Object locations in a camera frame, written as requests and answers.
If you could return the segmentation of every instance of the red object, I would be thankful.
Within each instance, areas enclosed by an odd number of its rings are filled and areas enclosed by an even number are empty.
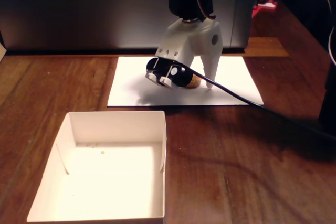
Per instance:
[[[261,10],[275,11],[277,6],[278,2],[275,0],[260,0],[260,3],[253,7],[252,18],[256,16]]]

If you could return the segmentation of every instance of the black cable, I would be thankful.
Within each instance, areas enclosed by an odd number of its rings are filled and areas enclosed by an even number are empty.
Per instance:
[[[228,89],[228,88],[224,87],[223,85],[220,85],[219,83],[217,83],[217,82],[209,79],[208,77],[206,77],[206,76],[204,76],[204,75],[196,72],[195,70],[193,70],[193,69],[191,69],[191,68],[183,65],[182,63],[174,61],[174,63],[171,66],[179,66],[179,67],[182,67],[182,68],[186,68],[186,69],[190,70],[194,75],[196,75],[196,76],[200,77],[201,79],[205,80],[206,82],[208,82],[208,83],[210,83],[210,84],[218,87],[219,89],[225,91],[226,93],[232,95],[234,98],[237,98],[238,100],[240,100],[242,102],[245,102],[245,103],[247,103],[249,105],[252,105],[254,107],[262,109],[262,110],[264,110],[264,111],[266,111],[266,112],[268,112],[268,113],[270,113],[270,114],[272,114],[272,115],[274,115],[274,116],[276,116],[278,118],[281,118],[281,119],[283,119],[283,120],[285,120],[287,122],[290,122],[290,123],[292,123],[292,124],[294,124],[296,126],[299,126],[299,127],[303,128],[303,129],[305,129],[307,131],[310,131],[311,133],[314,133],[315,135],[322,136],[323,138],[326,138],[326,139],[329,139],[329,140],[332,140],[332,141],[336,142],[336,137],[335,136],[330,135],[328,133],[325,133],[323,131],[320,131],[318,129],[315,129],[313,127],[307,126],[305,124],[302,124],[302,123],[300,123],[300,122],[298,122],[298,121],[296,121],[296,120],[294,120],[292,118],[289,118],[289,117],[287,117],[287,116],[285,116],[283,114],[280,114],[280,113],[278,113],[278,112],[276,112],[274,110],[271,110],[271,109],[269,109],[269,108],[267,108],[265,106],[262,106],[262,105],[260,105],[258,103],[255,103],[255,102],[250,101],[250,100],[248,100],[248,99],[246,99],[244,97],[241,97],[239,94],[236,94],[235,92],[231,91],[230,89]]]

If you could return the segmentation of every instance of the cork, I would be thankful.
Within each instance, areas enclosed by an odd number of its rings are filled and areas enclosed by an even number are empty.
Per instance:
[[[201,85],[201,78],[193,74],[193,79],[187,86],[186,89],[196,89]]]

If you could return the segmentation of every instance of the open box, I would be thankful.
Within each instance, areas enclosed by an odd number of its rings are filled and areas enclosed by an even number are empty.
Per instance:
[[[71,112],[28,223],[164,223],[162,111]]]

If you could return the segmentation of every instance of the wood grain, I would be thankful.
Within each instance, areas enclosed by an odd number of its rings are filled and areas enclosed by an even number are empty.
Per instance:
[[[278,37],[290,54],[245,58],[265,105],[319,127],[326,51],[283,4],[258,14],[251,33]],[[336,223],[335,144],[249,106],[107,108],[117,60],[4,57],[1,224],[26,223],[68,111],[151,109],[166,113],[167,224]]]

